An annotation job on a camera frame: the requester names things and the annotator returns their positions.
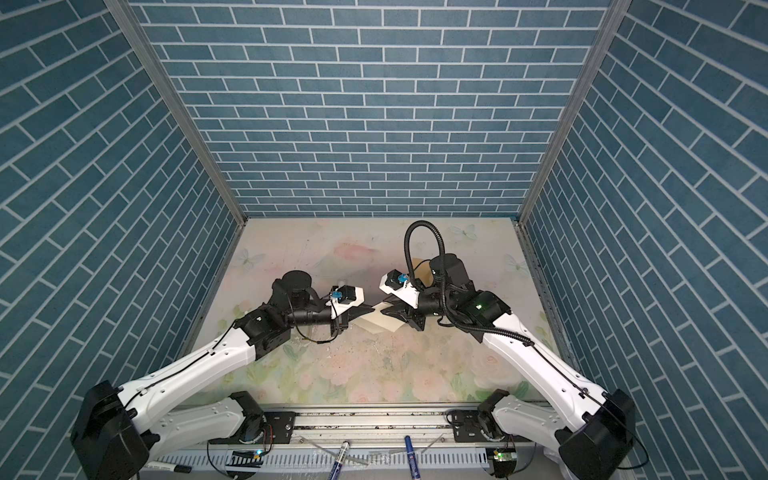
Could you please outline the cream letter paper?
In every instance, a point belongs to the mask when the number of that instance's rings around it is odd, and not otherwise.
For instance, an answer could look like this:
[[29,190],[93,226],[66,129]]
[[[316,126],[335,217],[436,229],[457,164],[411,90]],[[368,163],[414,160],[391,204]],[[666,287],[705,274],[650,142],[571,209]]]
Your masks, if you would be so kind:
[[380,334],[384,332],[395,332],[399,328],[406,326],[407,323],[385,315],[383,310],[391,307],[388,302],[380,302],[374,306],[374,311],[362,315],[350,322],[352,326],[359,327],[371,334]]

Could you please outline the brown paper envelope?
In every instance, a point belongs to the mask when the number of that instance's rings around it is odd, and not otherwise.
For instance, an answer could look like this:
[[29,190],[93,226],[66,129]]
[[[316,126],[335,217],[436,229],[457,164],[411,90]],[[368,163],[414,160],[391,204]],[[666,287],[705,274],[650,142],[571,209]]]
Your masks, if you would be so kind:
[[413,283],[419,290],[432,287],[435,282],[435,277],[431,267],[429,259],[420,260],[414,266],[414,279]]

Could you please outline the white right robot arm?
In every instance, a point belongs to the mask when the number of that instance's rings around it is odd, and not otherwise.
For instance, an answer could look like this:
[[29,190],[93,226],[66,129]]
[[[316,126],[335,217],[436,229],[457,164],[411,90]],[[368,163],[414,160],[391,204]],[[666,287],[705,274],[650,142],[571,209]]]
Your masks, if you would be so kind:
[[530,330],[496,294],[478,290],[455,255],[430,262],[433,283],[392,270],[381,290],[396,300],[386,315],[422,328],[441,316],[472,335],[517,370],[547,401],[529,405],[498,390],[478,409],[486,434],[519,435],[551,451],[569,479],[613,479],[636,445],[636,405],[623,390],[607,392],[571,368]]

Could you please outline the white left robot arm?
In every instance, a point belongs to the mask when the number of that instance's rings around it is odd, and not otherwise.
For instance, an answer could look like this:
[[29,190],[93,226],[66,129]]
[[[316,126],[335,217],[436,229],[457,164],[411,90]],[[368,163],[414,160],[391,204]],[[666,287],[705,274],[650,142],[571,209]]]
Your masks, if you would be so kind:
[[148,462],[201,442],[268,445],[272,429],[246,391],[202,407],[179,406],[282,346],[298,326],[327,325],[338,335],[373,310],[360,287],[335,287],[321,297],[307,272],[287,272],[273,282],[267,302],[198,350],[121,386],[103,381],[86,392],[70,435],[85,476],[130,479]]

